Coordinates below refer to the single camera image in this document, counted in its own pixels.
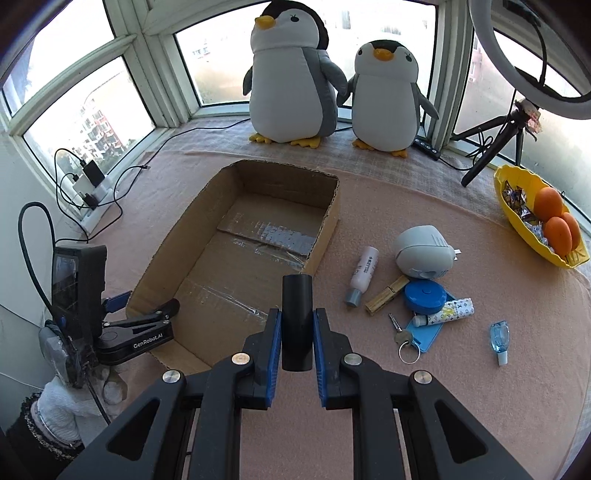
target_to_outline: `white glove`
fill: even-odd
[[[121,412],[121,402],[127,398],[127,384],[115,368],[99,365],[89,376],[111,419]],[[88,386],[81,389],[69,387],[58,377],[45,386],[31,413],[48,440],[55,442],[57,439],[67,445],[79,441],[88,445],[107,426]]]

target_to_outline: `small penguin plush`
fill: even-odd
[[[418,64],[406,47],[394,40],[366,43],[355,57],[355,75],[342,105],[353,94],[353,145],[365,150],[407,157],[406,149],[421,124],[419,106],[439,118],[437,110],[417,86]]]

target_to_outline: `window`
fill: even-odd
[[[427,94],[435,45],[433,5],[407,0],[309,0],[306,4],[324,21],[330,37],[328,54],[347,78],[355,73],[355,53],[360,45],[389,38],[413,52],[419,65],[417,84]],[[252,66],[251,31],[254,19],[267,5],[234,10],[176,34],[201,105],[248,100],[249,96],[242,95],[242,79]],[[205,45],[209,54],[195,53]]]
[[[526,72],[539,76],[541,60],[517,42],[497,33],[497,40],[507,58]],[[501,76],[475,38],[468,82],[454,131],[462,132],[498,115],[509,112],[513,87]],[[548,66],[546,84],[563,96],[579,96],[567,80]],[[542,110],[540,123],[543,131],[537,141],[525,134],[521,163],[540,175],[559,190],[587,215],[591,215],[591,152],[587,137],[591,120],[562,118]],[[498,128],[485,135],[496,135]],[[515,138],[501,154],[510,160],[515,158]]]
[[[113,40],[102,0],[73,0],[22,53],[2,88],[10,113],[87,53]]]
[[[54,176],[53,156],[60,147],[94,158],[107,174],[138,140],[154,129],[125,63],[115,59],[91,73],[49,107],[24,138]],[[75,158],[60,151],[61,173],[80,173]]]

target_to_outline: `yellow bowl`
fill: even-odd
[[[564,261],[564,259],[552,253],[547,246],[541,244],[535,235],[523,224],[519,216],[511,210],[504,201],[503,186],[505,185],[506,180],[509,181],[512,188],[520,187],[524,190],[527,197],[527,208],[532,211],[534,210],[535,194],[538,193],[540,189],[548,187],[549,185],[535,173],[525,170],[524,168],[503,165],[502,167],[497,168],[495,172],[495,192],[499,199],[499,203],[501,204],[501,208],[503,208],[503,212],[505,212],[505,215],[511,222],[511,225],[513,225],[513,228],[517,230],[517,233],[521,235],[521,238],[525,240],[531,248],[538,252],[547,261],[562,268],[578,267],[589,260],[589,254],[587,253],[584,241],[581,241],[579,246],[567,255],[567,261]],[[569,212],[569,208],[563,204],[562,211]]]

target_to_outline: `tripod stand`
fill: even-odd
[[[515,147],[515,164],[519,167],[521,165],[521,153],[523,150],[523,130],[530,119],[522,107],[517,102],[516,108],[507,116],[501,115],[492,120],[488,120],[480,125],[470,128],[462,133],[452,135],[450,140],[465,140],[472,135],[477,135],[478,132],[483,132],[495,127],[502,127],[496,139],[490,147],[482,154],[480,159],[474,164],[474,166],[468,170],[468,172],[462,178],[462,186],[467,187],[468,184],[474,180],[474,178],[495,158],[501,150],[509,143],[511,138],[516,136],[516,147]]]

